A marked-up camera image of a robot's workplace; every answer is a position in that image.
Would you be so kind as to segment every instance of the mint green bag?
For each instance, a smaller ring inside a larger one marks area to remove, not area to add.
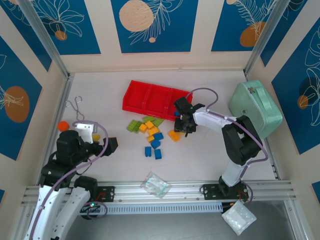
[[[268,137],[282,122],[282,114],[259,80],[240,83],[229,102],[233,116],[250,118],[259,137]]]

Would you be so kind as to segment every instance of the white floor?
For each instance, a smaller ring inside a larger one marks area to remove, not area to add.
[[[85,173],[98,181],[143,181],[150,171],[166,181],[218,180],[225,171],[229,158],[221,132],[198,126],[195,133],[173,142],[167,132],[174,128],[174,122],[165,120],[159,129],[163,132],[161,141],[162,159],[145,157],[147,133],[133,133],[126,130],[131,120],[141,120],[144,115],[122,110],[124,94],[131,80],[159,84],[190,91],[199,87],[216,90],[219,101],[212,110],[230,116],[228,101],[238,83],[246,79],[239,71],[124,71],[76,73],[69,100],[81,96],[79,110],[86,120],[103,125],[109,137],[117,137],[119,147],[109,157],[97,160]],[[209,104],[215,100],[212,92],[202,90],[193,95],[193,104]],[[76,120],[76,112],[66,108],[63,120],[70,124]],[[257,158],[263,157],[260,152]],[[269,161],[253,164],[246,172],[246,180],[274,180]]]

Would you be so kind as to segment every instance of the orange ball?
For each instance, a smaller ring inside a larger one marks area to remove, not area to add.
[[[67,131],[70,128],[69,123],[67,123],[66,121],[59,122],[57,127],[60,132]]]

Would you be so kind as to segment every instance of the white packet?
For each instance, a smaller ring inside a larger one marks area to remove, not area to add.
[[[238,236],[257,220],[256,216],[239,200],[222,214],[222,217]]]
[[[172,186],[151,171],[142,182],[141,187],[152,195],[163,198]]]

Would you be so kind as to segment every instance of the red plastic tray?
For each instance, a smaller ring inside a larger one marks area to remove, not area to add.
[[[146,82],[130,82],[122,101],[122,110],[174,121],[174,102],[189,92]],[[187,98],[192,101],[192,94]]]

